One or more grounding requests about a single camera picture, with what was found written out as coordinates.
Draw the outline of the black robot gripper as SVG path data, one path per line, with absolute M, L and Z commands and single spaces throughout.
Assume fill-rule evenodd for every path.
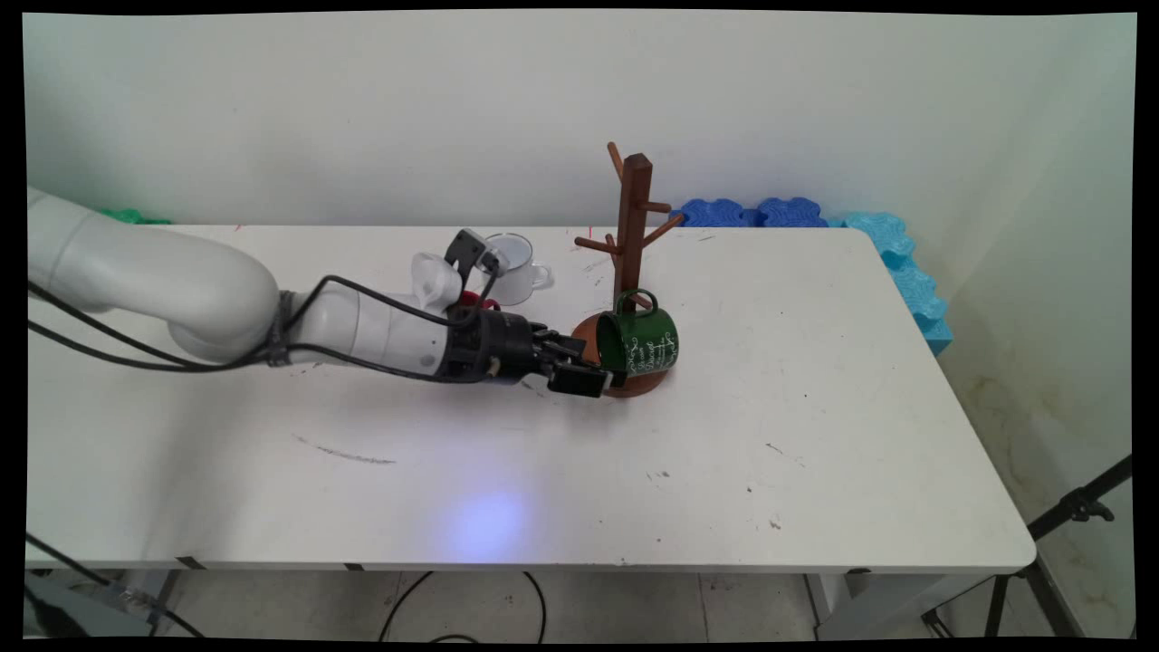
M 560 395 L 599 398 L 608 372 L 585 362 L 586 340 L 546 329 L 509 312 L 479 312 L 474 321 L 447 332 L 442 376 L 465 384 L 516 384 L 541 371 L 539 350 L 555 359 L 544 362 L 547 388 Z

